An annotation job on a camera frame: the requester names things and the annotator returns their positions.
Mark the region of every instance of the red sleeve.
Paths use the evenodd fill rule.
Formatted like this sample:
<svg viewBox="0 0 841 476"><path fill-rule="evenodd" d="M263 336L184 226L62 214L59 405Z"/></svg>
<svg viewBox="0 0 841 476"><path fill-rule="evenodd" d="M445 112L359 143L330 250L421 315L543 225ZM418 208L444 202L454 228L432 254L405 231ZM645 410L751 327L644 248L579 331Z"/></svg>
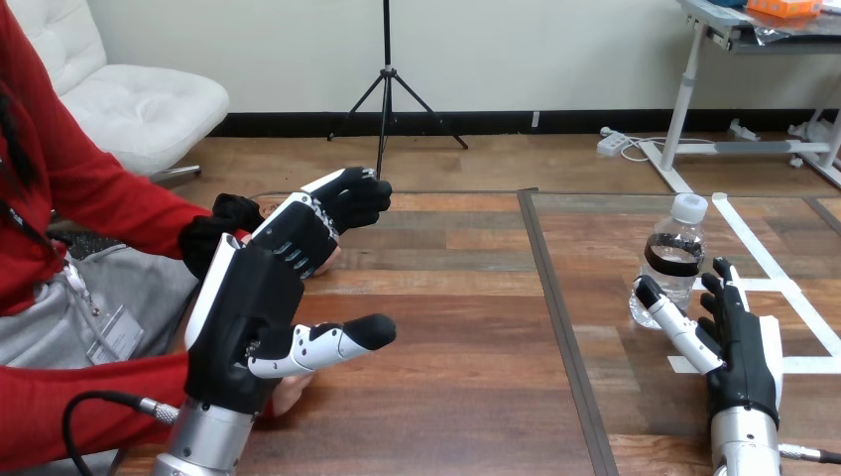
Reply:
<svg viewBox="0 0 841 476"><path fill-rule="evenodd" d="M0 367L0 471L66 458L61 415L67 402L90 390L114 390L179 407L186 354L100 365L81 370ZM73 412L73 439L84 453L164 442L170 429L148 416L101 401Z"/></svg>
<svg viewBox="0 0 841 476"><path fill-rule="evenodd" d="M56 96L5 0L0 0L0 70L38 131L54 208L145 253L180 259L180 231L196 215L210 212L124 171L96 148Z"/></svg>

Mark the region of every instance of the red sweater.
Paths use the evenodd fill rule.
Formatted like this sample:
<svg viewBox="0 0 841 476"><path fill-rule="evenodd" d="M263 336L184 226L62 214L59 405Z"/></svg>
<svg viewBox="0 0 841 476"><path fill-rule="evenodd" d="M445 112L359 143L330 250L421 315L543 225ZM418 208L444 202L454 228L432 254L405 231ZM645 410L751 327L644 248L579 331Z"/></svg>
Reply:
<svg viewBox="0 0 841 476"><path fill-rule="evenodd" d="M54 93L6 0L0 0L0 88L14 102L17 137L39 174L26 202L0 181L0 196L26 221L46 232L54 208L138 250L180 257L181 229L209 212L125 172L88 140ZM2 135L0 158L8 159ZM0 243L0 315L13 315L32 305L34 285L61 264L5 217ZM71 371L0 367L0 471L64 457L61 412L76 394L117 390L178 406L185 375L183 354ZM76 443L85 452L161 441L168 432L146 416L100 402L80 405L73 423Z"/></svg>

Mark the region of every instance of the grey skirt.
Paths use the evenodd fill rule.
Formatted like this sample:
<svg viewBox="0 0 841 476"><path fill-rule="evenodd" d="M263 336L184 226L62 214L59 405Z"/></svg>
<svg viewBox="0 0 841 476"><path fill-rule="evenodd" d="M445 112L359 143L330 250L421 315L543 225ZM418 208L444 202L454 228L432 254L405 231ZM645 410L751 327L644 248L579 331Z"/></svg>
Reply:
<svg viewBox="0 0 841 476"><path fill-rule="evenodd" d="M78 268L101 312L91 319L90 303L70 286L64 274L54 275L37 286L34 305L20 314L0 317L0 365L32 369L91 366L87 351L96 340L91 324L104 326L108 314L121 305L144 330L131 358L167 352L198 284L181 261L124 245L81 261L68 259ZM109 451L85 460L94 474L106 474L115 454ZM5 474L64 476L78 472L66 460Z"/></svg>

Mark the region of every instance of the bottle cap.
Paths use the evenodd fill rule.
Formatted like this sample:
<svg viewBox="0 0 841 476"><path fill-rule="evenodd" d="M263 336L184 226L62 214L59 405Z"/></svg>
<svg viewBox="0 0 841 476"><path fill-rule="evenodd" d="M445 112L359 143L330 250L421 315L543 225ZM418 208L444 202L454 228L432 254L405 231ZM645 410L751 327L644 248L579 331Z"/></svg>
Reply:
<svg viewBox="0 0 841 476"><path fill-rule="evenodd" d="M681 193L674 198L671 206L671 217L677 221L695 225L704 220L707 213L706 198L694 193Z"/></svg>

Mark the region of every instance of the white leather chair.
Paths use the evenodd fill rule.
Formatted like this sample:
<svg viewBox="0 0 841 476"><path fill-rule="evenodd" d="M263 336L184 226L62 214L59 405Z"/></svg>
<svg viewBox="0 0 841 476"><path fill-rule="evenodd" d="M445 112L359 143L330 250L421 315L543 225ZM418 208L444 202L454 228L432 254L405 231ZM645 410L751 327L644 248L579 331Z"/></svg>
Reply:
<svg viewBox="0 0 841 476"><path fill-rule="evenodd" d="M56 93L87 136L138 175L180 160L227 114L228 93L210 79L159 67L106 64L86 0L9 0Z"/></svg>

